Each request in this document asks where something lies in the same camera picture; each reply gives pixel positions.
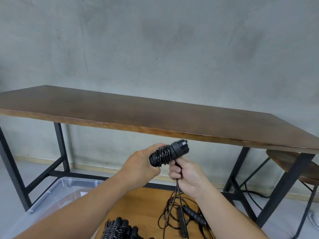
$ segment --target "gray floor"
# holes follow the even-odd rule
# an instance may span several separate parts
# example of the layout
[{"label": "gray floor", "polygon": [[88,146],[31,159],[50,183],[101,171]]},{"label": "gray floor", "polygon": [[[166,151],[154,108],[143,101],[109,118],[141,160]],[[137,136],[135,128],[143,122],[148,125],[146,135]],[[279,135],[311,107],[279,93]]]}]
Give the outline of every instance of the gray floor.
[{"label": "gray floor", "polygon": [[[29,162],[18,162],[17,165],[25,184],[29,184],[48,167],[48,165]],[[73,172],[107,176],[105,173],[80,169],[75,169]],[[54,177],[46,178],[34,191],[30,193],[31,200],[34,201],[54,181],[54,179]],[[12,227],[25,212],[1,160],[0,191],[0,238],[2,238],[10,227]],[[267,202],[267,199],[263,199],[258,196],[253,195],[253,198],[261,207],[263,207]],[[297,230],[306,204],[306,201],[284,199],[263,227],[263,231],[273,239],[291,238]],[[244,211],[240,202],[236,202],[235,205],[238,209]],[[251,203],[251,206],[255,213],[258,214],[259,209],[253,203]],[[319,203],[313,203],[311,209],[314,210],[318,207]],[[299,238],[319,238],[319,231],[314,228],[308,218],[305,221],[305,225]]]}]

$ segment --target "clear plastic container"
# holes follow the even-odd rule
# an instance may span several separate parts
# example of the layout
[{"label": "clear plastic container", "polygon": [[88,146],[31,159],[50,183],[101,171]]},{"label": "clear plastic container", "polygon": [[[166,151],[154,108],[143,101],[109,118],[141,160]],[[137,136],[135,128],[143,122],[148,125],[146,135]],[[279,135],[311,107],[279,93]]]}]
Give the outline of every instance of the clear plastic container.
[{"label": "clear plastic container", "polygon": [[3,239],[12,239],[56,210],[80,198],[102,180],[63,177],[58,179],[11,228]]}]

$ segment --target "stool seat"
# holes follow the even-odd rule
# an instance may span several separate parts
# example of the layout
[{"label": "stool seat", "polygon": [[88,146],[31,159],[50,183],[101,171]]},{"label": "stool seat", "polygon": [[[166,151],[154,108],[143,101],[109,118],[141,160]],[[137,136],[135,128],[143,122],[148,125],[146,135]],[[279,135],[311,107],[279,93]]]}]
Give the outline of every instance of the stool seat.
[{"label": "stool seat", "polygon": [[[299,156],[299,153],[277,150],[267,150],[266,153],[285,172],[290,170],[291,166]],[[319,165],[311,161],[308,168],[301,173],[298,180],[309,185],[319,186]]]}]

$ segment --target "gray wall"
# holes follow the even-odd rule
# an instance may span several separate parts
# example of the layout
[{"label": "gray wall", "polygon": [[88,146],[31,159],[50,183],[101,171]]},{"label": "gray wall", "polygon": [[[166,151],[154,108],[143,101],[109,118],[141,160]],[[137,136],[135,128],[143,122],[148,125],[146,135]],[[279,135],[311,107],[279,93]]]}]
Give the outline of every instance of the gray wall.
[{"label": "gray wall", "polygon": [[[48,84],[269,112],[319,136],[318,10],[319,0],[0,0],[0,90]],[[52,123],[0,122],[14,154],[59,157]],[[175,140],[63,129],[74,161],[109,168]],[[241,149],[189,146],[219,183]],[[239,177],[265,158],[253,149]],[[250,184],[273,188],[281,174],[270,162]],[[309,194],[298,183],[292,192]]]}]

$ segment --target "wooden board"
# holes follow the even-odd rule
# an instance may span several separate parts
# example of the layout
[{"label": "wooden board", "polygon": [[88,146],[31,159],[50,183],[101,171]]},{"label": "wooden board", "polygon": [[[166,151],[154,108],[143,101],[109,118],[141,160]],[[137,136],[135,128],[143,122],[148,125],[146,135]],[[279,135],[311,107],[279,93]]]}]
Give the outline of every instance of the wooden board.
[{"label": "wooden board", "polygon": [[167,137],[319,154],[319,138],[261,112],[38,86],[0,93],[0,114]]},{"label": "wooden board", "polygon": [[[106,221],[108,219],[115,220],[117,217],[128,220],[131,226],[137,226],[138,234],[144,239],[149,239],[150,237],[154,237],[155,239],[163,238],[163,230],[158,227],[157,220],[163,213],[171,194],[172,191],[150,188],[138,188],[129,192],[118,201],[106,216],[95,239],[101,239]],[[197,211],[196,204],[189,202],[188,205]],[[176,216],[175,209],[172,210],[172,213]],[[164,223],[165,221],[162,218],[160,225],[163,227]],[[172,224],[178,226],[176,221],[173,221]],[[203,238],[195,222],[191,221],[187,229],[189,238]],[[179,235],[179,230],[167,227],[165,238],[181,238],[181,236]]]}]

